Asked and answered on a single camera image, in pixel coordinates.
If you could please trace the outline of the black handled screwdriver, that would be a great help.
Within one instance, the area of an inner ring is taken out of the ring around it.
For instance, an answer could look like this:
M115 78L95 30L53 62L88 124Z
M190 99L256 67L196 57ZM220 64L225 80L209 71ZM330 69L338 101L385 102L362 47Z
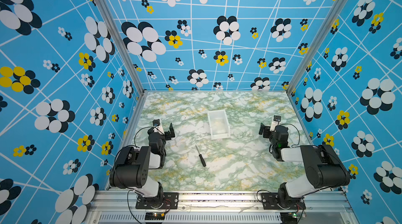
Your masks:
M199 158L200 158L200 161L201 161L203 167L206 167L206 161L205 161L205 159L203 158L202 154L200 153L198 146L196 146L196 150L197 150L197 152L198 152L198 156L199 156Z

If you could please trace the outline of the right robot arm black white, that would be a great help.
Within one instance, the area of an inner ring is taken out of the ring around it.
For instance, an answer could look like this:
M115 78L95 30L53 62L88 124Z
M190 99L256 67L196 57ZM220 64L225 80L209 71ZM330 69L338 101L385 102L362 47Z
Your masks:
M270 141L269 152L279 162L297 162L305 174L280 185L277 200L287 208L291 202L321 189L347 186L350 175L330 145L290 147L289 129L284 125L260 125L259 135Z

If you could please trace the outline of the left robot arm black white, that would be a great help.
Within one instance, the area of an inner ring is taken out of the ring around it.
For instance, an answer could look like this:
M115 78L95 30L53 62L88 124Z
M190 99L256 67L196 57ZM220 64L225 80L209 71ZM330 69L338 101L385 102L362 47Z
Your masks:
M164 131L160 120L155 119L148 128L148 145L129 145L121 148L116 155L110 173L110 186L131 189L147 204L162 204L164 191L162 184L149 177L149 170L162 169L166 158L165 145L175 138L174 127L169 125Z

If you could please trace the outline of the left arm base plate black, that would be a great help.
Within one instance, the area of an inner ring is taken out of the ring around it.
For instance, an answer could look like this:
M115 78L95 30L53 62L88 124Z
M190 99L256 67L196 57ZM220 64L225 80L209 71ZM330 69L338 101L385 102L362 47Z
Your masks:
M138 196L135 209L178 209L179 193L165 192L155 197Z

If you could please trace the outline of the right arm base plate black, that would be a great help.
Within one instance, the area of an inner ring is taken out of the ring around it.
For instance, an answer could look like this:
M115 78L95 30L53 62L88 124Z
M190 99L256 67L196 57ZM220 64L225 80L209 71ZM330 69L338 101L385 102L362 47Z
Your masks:
M302 198L291 198L278 193L261 193L259 200L264 210L305 210L306 205Z

